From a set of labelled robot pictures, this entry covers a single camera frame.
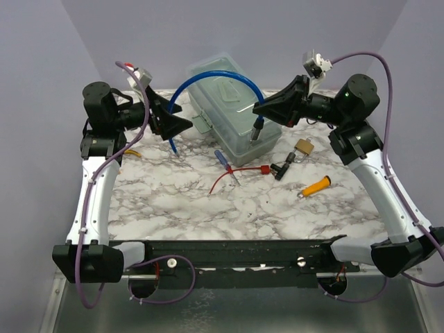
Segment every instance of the plastic box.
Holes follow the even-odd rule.
[[[245,75],[226,53],[187,68],[188,77],[204,71],[223,70]],[[240,167],[267,153],[276,145],[280,126],[265,119],[259,139],[250,147],[250,136],[257,118],[252,109],[255,93],[232,78],[204,78],[188,87],[189,98],[198,116],[193,123],[200,133],[211,133],[231,162]]]

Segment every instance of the white wall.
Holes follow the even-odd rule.
[[[124,81],[116,59],[154,76],[153,86],[173,89],[185,67],[228,52],[262,88],[282,88],[303,74],[302,55],[326,57],[359,49],[377,51],[406,0],[62,0],[102,78]],[[342,86],[371,60],[350,60],[327,86]]]
[[[99,74],[58,0],[0,8],[0,332],[38,332],[80,190],[82,88]]]
[[[393,118],[389,157],[416,205],[436,226],[444,226],[444,2],[410,0],[380,53],[393,75]],[[368,71],[382,104],[371,121],[382,136],[386,116],[386,79],[378,62]],[[444,263],[434,255],[425,279],[444,280]],[[444,288],[429,289],[444,331]]]

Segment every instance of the blue hose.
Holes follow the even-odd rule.
[[[189,78],[186,80],[183,84],[179,86],[179,88],[176,90],[176,92],[171,97],[169,104],[168,104],[168,111],[169,113],[173,112],[174,103],[178,99],[179,95],[187,89],[190,85],[195,83],[196,81],[202,80],[203,78],[211,78],[213,76],[224,76],[226,78],[233,78],[235,80],[238,80],[242,83],[245,83],[251,90],[256,94],[257,100],[259,101],[259,104],[262,104],[264,102],[264,97],[262,96],[261,90],[254,84],[252,80],[249,78],[246,78],[245,76],[234,73],[232,71],[204,71],[203,73],[199,73],[192,78]],[[257,119],[262,120],[263,116],[257,116]],[[177,155],[178,150],[176,148],[176,145],[174,144],[173,139],[169,140],[169,144],[171,145],[171,149],[173,152]]]

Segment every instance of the blue screwdriver handle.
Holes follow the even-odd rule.
[[[220,150],[216,149],[214,151],[215,156],[217,157],[217,159],[219,160],[219,162],[223,165],[223,167],[225,168],[226,171],[228,171],[228,169],[230,169],[230,165],[228,164],[227,159],[225,158],[225,156],[223,156],[223,154],[221,153]]]

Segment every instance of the marble table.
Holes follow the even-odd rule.
[[[169,99],[172,92],[160,94]],[[186,93],[178,103],[183,108],[181,117],[195,115]],[[210,197],[210,187],[225,172],[214,156],[220,148],[216,141],[191,128],[176,137],[177,158],[168,142],[147,130],[134,146],[142,158],[125,155],[114,186],[111,239],[326,239],[383,233],[384,225],[368,194],[330,148],[330,129],[303,120],[282,130],[275,148],[245,167],[281,164],[300,138],[311,137],[314,150],[304,163],[291,165],[280,182],[259,171],[237,173],[241,187],[225,177]],[[128,138],[135,133],[128,133]],[[296,196],[325,175],[332,179],[330,188],[309,198]]]

